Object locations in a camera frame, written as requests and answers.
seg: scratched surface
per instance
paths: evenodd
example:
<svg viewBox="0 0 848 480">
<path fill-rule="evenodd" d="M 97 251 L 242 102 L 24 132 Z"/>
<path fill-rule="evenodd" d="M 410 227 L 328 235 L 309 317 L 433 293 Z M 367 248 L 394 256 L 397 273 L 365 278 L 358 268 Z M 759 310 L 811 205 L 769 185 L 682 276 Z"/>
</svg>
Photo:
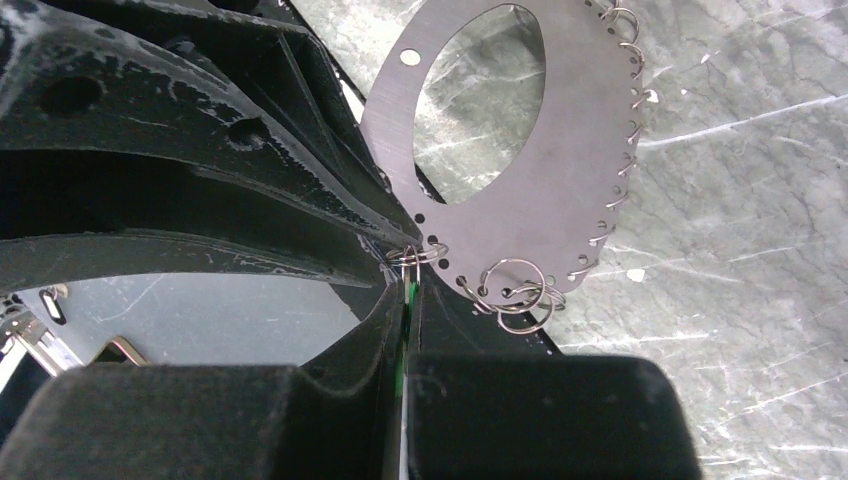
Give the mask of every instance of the scratched surface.
<svg viewBox="0 0 848 480">
<path fill-rule="evenodd" d="M 366 94 L 420 3 L 295 1 Z M 848 2 L 623 4 L 657 94 L 642 166 L 548 331 L 566 353 L 660 364 L 709 478 L 845 478 Z M 419 103 L 418 160 L 449 201 L 509 163 L 538 109 L 530 29 L 481 22 Z"/>
</svg>

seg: small hole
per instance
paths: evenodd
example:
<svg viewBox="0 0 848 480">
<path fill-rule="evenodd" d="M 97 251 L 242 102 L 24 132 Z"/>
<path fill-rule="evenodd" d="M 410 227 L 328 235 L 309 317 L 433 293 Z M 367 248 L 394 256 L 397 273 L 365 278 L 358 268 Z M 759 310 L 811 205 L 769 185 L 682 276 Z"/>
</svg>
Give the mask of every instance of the small hole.
<svg viewBox="0 0 848 480">
<path fill-rule="evenodd" d="M 421 63 L 421 54 L 411 48 L 407 48 L 400 52 L 400 61 L 406 66 L 414 67 Z"/>
<path fill-rule="evenodd" d="M 327 374 L 327 369 L 325 367 L 312 367 L 308 369 L 307 372 L 309 373 L 310 377 L 315 380 L 318 380 L 319 378 L 323 378 L 324 375 Z"/>
<path fill-rule="evenodd" d="M 261 118 L 243 118 L 232 125 L 227 131 L 227 139 L 238 150 L 257 150 L 265 144 L 268 127 Z"/>
<path fill-rule="evenodd" d="M 81 113 L 100 100 L 103 89 L 88 77 L 67 77 L 47 87 L 41 96 L 41 109 L 54 117 Z"/>
</svg>

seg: stainless steel plate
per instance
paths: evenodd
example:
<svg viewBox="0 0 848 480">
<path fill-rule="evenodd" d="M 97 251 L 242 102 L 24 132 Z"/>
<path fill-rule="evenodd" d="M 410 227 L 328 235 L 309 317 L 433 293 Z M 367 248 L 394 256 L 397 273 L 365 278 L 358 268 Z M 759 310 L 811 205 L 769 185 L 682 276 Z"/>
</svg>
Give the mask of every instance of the stainless steel plate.
<svg viewBox="0 0 848 480">
<path fill-rule="evenodd" d="M 421 191 L 415 175 L 418 96 L 447 42 L 504 4 L 529 10 L 542 32 L 546 78 L 539 116 L 524 148 L 497 179 L 462 203 L 440 204 Z M 633 79 L 641 67 L 618 45 L 621 38 L 608 32 L 611 25 L 599 19 L 600 12 L 582 0 L 429 0 L 380 70 L 362 131 L 424 237 L 450 247 L 435 269 L 460 294 L 465 292 L 458 277 L 477 290 L 481 274 L 504 258 L 529 260 L 559 290 L 571 291 L 584 277 L 575 272 L 597 261 L 614 229 L 627 195 L 627 176 L 620 172 L 634 158 L 641 125 L 638 109 L 631 108 L 642 94 L 641 82 Z M 527 280 L 539 281 L 532 268 L 504 264 L 491 275 L 483 298 L 491 305 L 514 303 L 503 289 Z"/>
</svg>

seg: green strip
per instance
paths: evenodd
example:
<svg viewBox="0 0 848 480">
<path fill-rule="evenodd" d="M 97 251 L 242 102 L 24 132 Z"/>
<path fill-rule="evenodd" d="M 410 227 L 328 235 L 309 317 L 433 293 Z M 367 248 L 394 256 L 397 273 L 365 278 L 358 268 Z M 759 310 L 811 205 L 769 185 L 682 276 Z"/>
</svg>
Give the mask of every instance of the green strip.
<svg viewBox="0 0 848 480">
<path fill-rule="evenodd" d="M 409 303 L 403 308 L 403 317 L 401 318 L 401 353 L 400 361 L 398 362 L 397 372 L 395 372 L 395 397 L 403 397 L 403 376 L 406 373 L 407 353 L 409 351 L 409 331 L 412 325 L 412 312 L 415 311 L 415 300 L 418 295 L 418 284 L 415 282 L 409 283 L 409 291 L 407 298 Z"/>
</svg>

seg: metal ring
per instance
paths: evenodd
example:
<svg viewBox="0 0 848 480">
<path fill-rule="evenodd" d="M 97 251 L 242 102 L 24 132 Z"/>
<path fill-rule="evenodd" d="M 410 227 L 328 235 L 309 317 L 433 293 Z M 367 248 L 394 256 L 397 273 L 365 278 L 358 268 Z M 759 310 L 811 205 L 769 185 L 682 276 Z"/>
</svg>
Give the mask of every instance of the metal ring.
<svg viewBox="0 0 848 480">
<path fill-rule="evenodd" d="M 507 298 L 511 298 L 514 295 L 519 295 L 519 294 L 528 293 L 528 292 L 541 292 L 539 284 L 536 283 L 536 282 L 527 282 L 527 284 L 524 285 L 523 287 L 519 287 L 519 288 L 516 288 L 515 290 L 511 291 L 510 294 L 507 295 Z M 551 287 L 550 285 L 548 285 L 548 288 L 545 290 L 545 293 L 554 302 L 554 305 L 555 305 L 554 309 L 556 311 L 561 312 L 561 311 L 565 310 L 565 294 L 564 293 L 562 293 L 561 291 L 557 290 L 554 287 Z M 549 308 L 549 304 L 542 302 L 542 303 L 539 304 L 539 308 Z"/>
<path fill-rule="evenodd" d="M 639 77 L 642 76 L 642 73 L 645 71 L 645 52 L 643 52 L 642 49 L 637 47 L 636 45 L 628 42 L 621 42 L 618 44 L 618 46 L 630 50 L 638 57 L 639 70 L 637 70 L 636 73 L 631 75 L 633 80 L 638 80 Z"/>
<path fill-rule="evenodd" d="M 577 280 L 577 277 L 579 277 L 580 275 L 584 275 L 586 273 L 589 273 L 593 268 L 597 267 L 600 264 L 601 264 L 600 260 L 595 260 L 594 262 L 592 262 L 591 265 L 588 265 L 586 268 L 569 273 L 568 274 L 569 281 L 573 282 L 573 281 Z"/>
<path fill-rule="evenodd" d="M 409 258 L 409 252 L 412 252 L 414 258 L 419 256 L 418 247 L 415 245 L 407 245 L 406 248 L 403 249 L 404 258 Z M 412 265 L 407 265 L 406 262 L 403 262 L 400 267 L 400 274 L 405 279 L 406 278 L 406 269 Z M 415 262 L 415 280 L 418 284 L 421 284 L 421 262 Z"/>
<path fill-rule="evenodd" d="M 474 301 L 474 307 L 482 313 L 483 315 L 491 315 L 496 312 L 495 308 L 486 303 L 483 298 L 477 295 L 477 292 L 468 287 L 468 279 L 465 277 L 457 277 L 456 279 L 459 286 L 465 290 L 465 293 L 468 294 L 469 297 Z"/>
<path fill-rule="evenodd" d="M 640 105 L 645 103 L 645 100 L 647 100 L 649 98 L 651 98 L 651 92 L 649 92 L 647 90 L 642 92 L 642 96 L 639 97 L 639 100 L 637 100 L 636 103 L 634 103 L 633 105 L 630 105 L 630 109 L 636 110 L 637 108 L 639 108 Z"/>
<path fill-rule="evenodd" d="M 610 202 L 610 203 L 608 203 L 608 204 L 607 204 L 607 208 L 614 210 L 614 209 L 615 209 L 615 207 L 617 207 L 617 206 L 621 205 L 622 203 L 626 202 L 628 198 L 630 198 L 630 191 L 625 191 L 625 192 L 624 192 L 624 195 L 622 195 L 622 196 L 621 196 L 621 198 L 619 198 L 618 200 L 616 200 L 616 201 L 614 201 L 614 202 Z"/>
<path fill-rule="evenodd" d="M 535 263 L 533 263 L 529 260 L 524 260 L 522 258 L 504 258 L 503 260 L 500 260 L 498 263 L 492 265 L 488 270 L 483 272 L 483 275 L 480 276 L 480 285 L 483 288 L 484 292 L 488 292 L 487 285 L 489 283 L 489 277 L 492 275 L 492 272 L 494 272 L 495 270 L 497 270 L 498 267 L 500 267 L 501 265 L 506 264 L 506 263 L 523 263 L 525 265 L 529 265 L 533 270 L 536 271 L 537 274 L 539 274 L 539 278 L 542 280 L 541 290 L 544 291 L 545 288 L 547 288 L 548 283 L 545 280 L 545 273 L 542 271 L 542 269 L 539 268 L 538 265 L 536 265 Z M 530 310 L 533 310 L 534 308 L 539 306 L 539 303 L 542 301 L 542 296 L 543 295 L 539 295 L 534 301 L 529 302 L 529 303 L 525 304 L 524 306 L 521 306 L 521 305 L 514 305 L 514 306 L 487 305 L 487 306 L 494 308 L 498 312 L 513 313 L 513 314 L 527 313 Z"/>
<path fill-rule="evenodd" d="M 431 243 L 430 245 L 435 248 L 425 250 L 421 253 L 418 253 L 416 248 L 415 255 L 407 255 L 407 249 L 409 246 L 403 250 L 392 250 L 386 254 L 386 258 L 389 260 L 389 265 L 393 267 L 415 267 L 418 265 L 433 263 L 436 260 L 443 258 L 448 254 L 448 251 L 450 251 L 448 246 L 444 243 Z"/>
<path fill-rule="evenodd" d="M 638 137 L 638 136 L 639 136 L 639 134 L 641 134 L 641 133 L 642 133 L 642 130 L 644 130 L 644 129 L 645 129 L 645 125 L 644 125 L 644 124 L 642 124 L 642 123 L 637 123 L 637 124 L 636 124 L 636 129 L 633 131 L 633 134 L 632 134 L 632 135 L 630 135 L 629 137 L 627 137 L 627 144 L 628 144 L 628 145 L 633 145 L 633 142 L 635 142 L 635 141 L 636 141 L 636 137 Z"/>
<path fill-rule="evenodd" d="M 628 157 L 630 158 L 630 161 L 627 163 L 627 165 L 623 166 L 621 168 L 621 170 L 618 171 L 619 177 L 626 177 L 627 172 L 629 172 L 630 170 L 633 170 L 633 168 L 636 167 L 636 165 L 638 164 L 638 161 L 637 161 L 637 158 L 636 158 L 635 155 L 628 155 Z"/>
<path fill-rule="evenodd" d="M 531 333 L 536 333 L 539 330 L 541 330 L 542 327 L 545 326 L 545 323 L 547 323 L 548 320 L 550 320 L 551 317 L 554 316 L 554 302 L 551 301 L 551 303 L 548 304 L 548 313 L 545 315 L 544 318 L 542 318 L 542 320 L 540 320 L 538 323 L 536 323 L 536 325 L 531 325 L 527 328 L 512 328 L 512 327 L 508 326 L 503 321 L 503 313 L 504 312 L 498 311 L 498 325 L 500 325 L 501 328 L 503 328 L 504 330 L 506 330 L 507 332 L 509 332 L 513 335 L 529 335 Z"/>
<path fill-rule="evenodd" d="M 615 233 L 616 228 L 618 228 L 618 227 L 616 225 L 613 225 L 612 228 L 610 228 L 607 233 L 600 235 L 600 236 L 597 236 L 597 237 L 590 238 L 589 239 L 589 245 L 591 245 L 593 247 L 597 246 L 598 243 L 608 239 L 610 237 L 610 235 Z"/>
<path fill-rule="evenodd" d="M 613 7 L 613 8 L 610 8 L 609 10 L 607 10 L 606 12 L 604 12 L 603 15 L 601 15 L 601 20 L 606 20 L 607 17 L 611 13 L 616 14 L 615 19 L 611 20 L 612 22 L 618 21 L 618 17 L 622 13 L 625 14 L 625 15 L 630 15 L 633 18 L 633 28 L 634 28 L 633 38 L 629 42 L 625 42 L 625 43 L 636 43 L 636 41 L 639 40 L 639 17 L 637 17 L 636 14 L 633 12 L 633 10 L 630 10 L 629 8 Z"/>
<path fill-rule="evenodd" d="M 621 0 L 613 0 L 612 8 L 619 8 L 619 7 L 621 7 Z M 618 12 L 615 12 L 615 16 L 613 17 L 612 21 L 617 22 L 619 15 L 620 14 Z"/>
</svg>

